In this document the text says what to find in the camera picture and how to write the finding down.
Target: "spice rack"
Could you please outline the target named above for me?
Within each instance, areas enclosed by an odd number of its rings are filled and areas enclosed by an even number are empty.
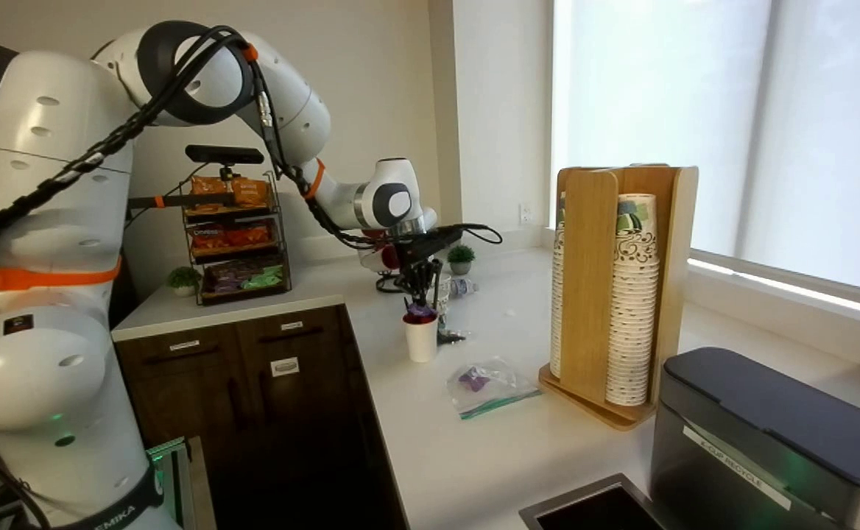
[[[189,193],[194,203],[182,208],[182,222],[189,259],[200,270],[200,305],[288,290],[282,211],[268,178],[191,175]]]

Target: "window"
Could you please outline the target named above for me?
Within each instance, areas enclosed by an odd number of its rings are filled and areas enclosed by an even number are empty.
[[[860,0],[558,0],[552,164],[698,164],[693,246],[860,296]]]

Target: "sink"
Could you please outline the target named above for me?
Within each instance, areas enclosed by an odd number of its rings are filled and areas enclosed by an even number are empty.
[[[624,473],[549,496],[518,514],[531,530],[667,530],[662,514]]]

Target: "black lid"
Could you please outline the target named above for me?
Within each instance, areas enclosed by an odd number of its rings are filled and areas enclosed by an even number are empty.
[[[671,355],[667,374],[860,486],[860,406],[723,346]]]

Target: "white cylinder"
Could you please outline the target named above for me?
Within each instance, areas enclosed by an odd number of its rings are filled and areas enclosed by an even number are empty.
[[[658,328],[658,214],[655,193],[621,193],[614,270],[606,399],[642,406]]]

